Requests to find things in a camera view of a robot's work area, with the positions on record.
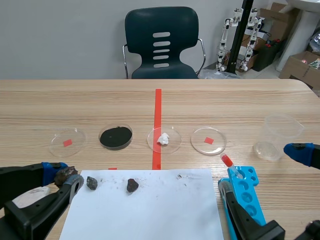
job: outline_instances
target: black chair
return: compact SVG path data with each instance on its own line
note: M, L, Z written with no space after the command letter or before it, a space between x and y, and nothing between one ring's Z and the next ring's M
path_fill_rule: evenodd
M122 47L128 79L125 47L141 55L142 64L133 79L197 79L206 62L203 41L198 38L199 20L190 7L153 7L130 11L125 17L127 44ZM201 42L203 63L199 71L180 61L180 53Z

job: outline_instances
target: black pole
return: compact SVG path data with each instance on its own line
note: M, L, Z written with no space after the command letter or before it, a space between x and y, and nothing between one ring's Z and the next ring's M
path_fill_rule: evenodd
M245 31L248 24L248 19L250 15L250 11L252 8L252 4L254 3L254 0L243 0L242 3L242 18L241 22L239 22L239 25L236 28L234 39L232 43L232 48L230 51L230 57L228 61L228 65L226 67L226 72L235 74L236 73L236 65L237 65L237 59L242 43L242 39L244 38Z

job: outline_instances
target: gray wall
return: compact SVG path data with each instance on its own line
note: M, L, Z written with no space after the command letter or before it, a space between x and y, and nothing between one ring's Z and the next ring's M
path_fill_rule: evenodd
M197 12L210 65L216 61L224 19L241 5L242 0L0 0L0 79L123 79L126 14L160 6ZM132 73L141 58L127 56ZM202 59L199 44L181 54L195 70Z

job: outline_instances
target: white robot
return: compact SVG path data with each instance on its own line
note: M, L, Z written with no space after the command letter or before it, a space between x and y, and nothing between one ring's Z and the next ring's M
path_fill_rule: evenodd
M228 30L230 27L237 27L239 22L241 21L243 9L236 8L233 11L233 18L226 18L224 22L224 28L222 32L221 41L219 44L219 51L218 51L218 58L216 63L216 70L218 72L225 71L225 67L223 66L223 59L226 56L226 42L227 42L227 36L228 36ZM247 44L246 52L244 56L244 60L240 63L240 68L244 71L248 70L247 64L250 61L250 58L253 54L253 49L257 42L257 33L259 29L261 28L262 19L257 17L258 10L256 8L252 8L250 11L249 19L247 26L252 27L252 31L250 34L250 41Z

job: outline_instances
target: chair backrest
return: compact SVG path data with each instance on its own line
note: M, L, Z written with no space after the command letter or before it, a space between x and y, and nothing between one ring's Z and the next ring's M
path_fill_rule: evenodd
M141 55L141 66L181 63L180 53L197 44L198 34L198 15L190 7L136 9L125 17L128 51Z

